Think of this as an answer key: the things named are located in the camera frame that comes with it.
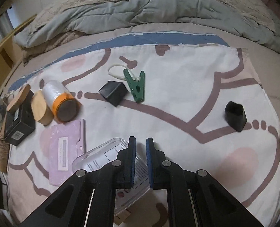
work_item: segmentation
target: barcode label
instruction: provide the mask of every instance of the barcode label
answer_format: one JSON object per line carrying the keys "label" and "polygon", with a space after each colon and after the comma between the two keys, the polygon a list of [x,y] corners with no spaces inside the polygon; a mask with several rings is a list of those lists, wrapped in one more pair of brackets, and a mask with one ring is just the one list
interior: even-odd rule
{"label": "barcode label", "polygon": [[17,120],[19,114],[19,108],[15,111],[14,121]]}
{"label": "barcode label", "polygon": [[58,171],[68,171],[67,141],[67,136],[58,139]]}
{"label": "barcode label", "polygon": [[24,133],[20,132],[20,131],[16,131],[12,136],[11,138],[15,139],[15,140],[19,140],[22,138],[22,136],[24,135]]}

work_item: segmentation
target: green plastic clip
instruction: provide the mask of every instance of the green plastic clip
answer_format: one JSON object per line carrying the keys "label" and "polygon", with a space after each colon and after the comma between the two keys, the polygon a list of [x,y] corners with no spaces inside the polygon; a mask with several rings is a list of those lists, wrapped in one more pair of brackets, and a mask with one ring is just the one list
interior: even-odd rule
{"label": "green plastic clip", "polygon": [[125,79],[127,81],[127,84],[131,90],[131,94],[133,95],[133,98],[136,103],[144,101],[144,82],[145,82],[145,73],[144,71],[140,72],[140,80],[133,80],[130,73],[127,69],[123,70],[123,74],[125,76]]}

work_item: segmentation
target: white loop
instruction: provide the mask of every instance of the white loop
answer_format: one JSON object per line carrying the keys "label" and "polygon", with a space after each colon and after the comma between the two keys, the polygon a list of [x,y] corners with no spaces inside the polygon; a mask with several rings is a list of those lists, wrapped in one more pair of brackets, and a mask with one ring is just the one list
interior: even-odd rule
{"label": "white loop", "polygon": [[121,64],[114,64],[114,65],[111,65],[111,66],[108,68],[107,71],[108,71],[108,73],[109,73],[110,76],[112,76],[112,77],[114,77],[114,78],[116,78],[116,79],[119,79],[119,80],[126,81],[125,77],[119,76],[119,75],[116,75],[116,74],[113,74],[113,73],[111,73],[111,72],[109,71],[109,70],[110,70],[111,68],[113,68],[114,66],[122,66],[122,67],[124,67],[125,69],[127,69],[127,70],[130,72],[131,77],[132,77],[133,80],[140,81],[140,77],[136,77],[136,76],[133,74],[133,72],[132,72],[129,68],[127,68],[127,66],[121,65]]}

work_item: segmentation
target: pink case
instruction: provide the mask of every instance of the pink case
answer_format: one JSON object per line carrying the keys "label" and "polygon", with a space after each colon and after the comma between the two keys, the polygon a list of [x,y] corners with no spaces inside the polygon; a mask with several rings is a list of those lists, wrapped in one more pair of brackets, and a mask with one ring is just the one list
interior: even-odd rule
{"label": "pink case", "polygon": [[58,124],[51,129],[49,181],[60,186],[73,174],[73,160],[84,154],[85,120]]}

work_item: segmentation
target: heart shape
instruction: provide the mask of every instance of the heart shape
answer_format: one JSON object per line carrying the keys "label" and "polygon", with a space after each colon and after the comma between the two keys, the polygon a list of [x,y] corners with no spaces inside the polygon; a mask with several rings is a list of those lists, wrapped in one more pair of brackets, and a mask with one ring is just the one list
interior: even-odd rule
{"label": "heart shape", "polygon": [[126,59],[124,56],[120,56],[119,59],[122,60],[124,63],[127,64],[127,68],[128,68],[128,69],[133,69],[133,68],[135,68],[135,67],[137,66],[137,64],[138,64],[138,61],[136,61],[136,60],[130,61],[130,60]]}
{"label": "heart shape", "polygon": [[156,45],[155,50],[156,54],[159,56],[165,55],[165,51],[170,50],[171,48],[168,45]]}

